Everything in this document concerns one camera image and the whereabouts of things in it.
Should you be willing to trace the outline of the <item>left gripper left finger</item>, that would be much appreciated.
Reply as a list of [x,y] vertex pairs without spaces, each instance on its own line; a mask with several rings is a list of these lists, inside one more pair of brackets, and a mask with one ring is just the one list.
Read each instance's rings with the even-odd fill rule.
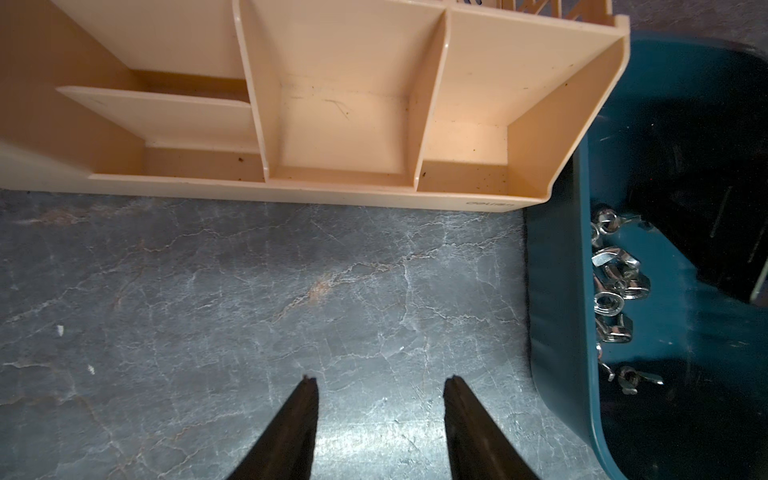
[[317,381],[304,376],[228,479],[310,479],[318,417]]

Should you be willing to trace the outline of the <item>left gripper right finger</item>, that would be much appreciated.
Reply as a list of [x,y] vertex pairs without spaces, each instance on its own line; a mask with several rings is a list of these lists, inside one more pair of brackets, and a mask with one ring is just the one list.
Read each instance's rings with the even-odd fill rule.
[[453,479],[538,479],[460,376],[443,391]]

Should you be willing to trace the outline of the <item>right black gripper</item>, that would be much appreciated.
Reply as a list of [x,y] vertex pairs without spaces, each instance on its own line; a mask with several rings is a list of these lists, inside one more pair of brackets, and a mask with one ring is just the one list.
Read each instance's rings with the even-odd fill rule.
[[697,278],[744,303],[767,280],[767,155],[689,165],[630,189],[628,203],[696,269]]

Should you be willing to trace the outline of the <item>teal plastic storage tray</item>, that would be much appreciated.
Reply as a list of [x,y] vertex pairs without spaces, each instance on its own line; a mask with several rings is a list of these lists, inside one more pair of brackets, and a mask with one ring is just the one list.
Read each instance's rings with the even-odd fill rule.
[[664,380],[625,395],[597,364],[590,261],[597,205],[640,215],[629,191],[654,175],[763,153],[764,53],[641,33],[550,199],[526,212],[534,384],[612,479],[767,475],[767,280],[744,303],[700,281],[658,229],[622,227],[610,243],[641,261],[651,291],[626,303],[633,339],[605,344],[603,360]]

